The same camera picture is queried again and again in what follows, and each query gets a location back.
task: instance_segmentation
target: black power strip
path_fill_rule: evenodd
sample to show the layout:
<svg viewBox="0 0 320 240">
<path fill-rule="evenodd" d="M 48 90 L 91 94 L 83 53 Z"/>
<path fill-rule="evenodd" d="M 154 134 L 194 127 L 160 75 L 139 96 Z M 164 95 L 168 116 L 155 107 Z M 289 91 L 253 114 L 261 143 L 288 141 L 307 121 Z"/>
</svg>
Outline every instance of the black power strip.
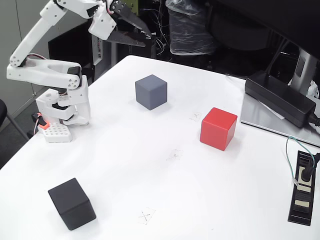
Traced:
<svg viewBox="0 0 320 240">
<path fill-rule="evenodd" d="M 302 170 L 304 170 L 312 160 L 309 153 L 298 151 L 295 179 L 298 181 L 299 187 L 296 185 L 293 187 L 288 222 L 307 226 L 311 225 L 314 207 L 316 170 L 314 170 L 309 182 L 302 180 Z"/>
</svg>

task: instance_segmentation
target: black cube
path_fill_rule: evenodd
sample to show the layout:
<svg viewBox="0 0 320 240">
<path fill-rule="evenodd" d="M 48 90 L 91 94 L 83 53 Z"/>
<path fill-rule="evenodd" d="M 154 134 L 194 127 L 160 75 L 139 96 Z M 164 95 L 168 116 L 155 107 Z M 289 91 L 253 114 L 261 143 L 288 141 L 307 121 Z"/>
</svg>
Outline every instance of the black cube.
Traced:
<svg viewBox="0 0 320 240">
<path fill-rule="evenodd" d="M 48 191 L 55 208 L 69 230 L 96 219 L 95 211 L 77 179 L 73 178 Z"/>
</svg>

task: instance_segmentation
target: black chair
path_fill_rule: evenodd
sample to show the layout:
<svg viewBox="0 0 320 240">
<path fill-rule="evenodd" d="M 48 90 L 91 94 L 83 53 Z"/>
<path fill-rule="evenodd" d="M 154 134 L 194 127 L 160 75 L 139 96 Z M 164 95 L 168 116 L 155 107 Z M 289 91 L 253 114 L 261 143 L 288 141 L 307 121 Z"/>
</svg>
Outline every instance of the black chair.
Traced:
<svg viewBox="0 0 320 240">
<path fill-rule="evenodd" d="M 8 113 L 6 104 L 0 99 L 0 127 L 4 123 L 6 117 L 12 123 L 12 125 L 18 130 L 18 132 L 22 135 L 22 137 L 29 141 L 29 137 L 27 134 L 21 129 L 21 127 L 17 124 L 15 119 Z"/>
</svg>

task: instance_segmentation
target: gray cube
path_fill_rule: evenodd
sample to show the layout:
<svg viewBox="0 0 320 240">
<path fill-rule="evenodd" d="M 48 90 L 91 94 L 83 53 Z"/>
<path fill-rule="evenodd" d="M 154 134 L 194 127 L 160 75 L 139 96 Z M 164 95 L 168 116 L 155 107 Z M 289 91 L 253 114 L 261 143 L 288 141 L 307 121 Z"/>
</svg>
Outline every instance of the gray cube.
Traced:
<svg viewBox="0 0 320 240">
<path fill-rule="evenodd" d="M 152 110 L 168 100 L 168 84 L 155 75 L 135 82 L 136 101 Z"/>
</svg>

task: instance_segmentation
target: red part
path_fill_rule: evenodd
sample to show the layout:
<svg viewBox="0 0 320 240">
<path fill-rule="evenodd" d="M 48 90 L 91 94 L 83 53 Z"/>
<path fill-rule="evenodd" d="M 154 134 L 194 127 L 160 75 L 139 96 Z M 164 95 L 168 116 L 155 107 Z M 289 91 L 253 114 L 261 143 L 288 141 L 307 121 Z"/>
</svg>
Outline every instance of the red part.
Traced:
<svg viewBox="0 0 320 240">
<path fill-rule="evenodd" d="M 46 125 L 44 125 L 44 126 L 39 124 L 39 127 L 42 128 L 43 130 L 46 130 L 50 127 L 50 123 L 47 123 L 47 122 L 45 122 L 45 123 L 46 123 Z"/>
<path fill-rule="evenodd" d="M 213 108 L 202 120 L 200 142 L 224 151 L 235 135 L 237 115 Z"/>
</svg>

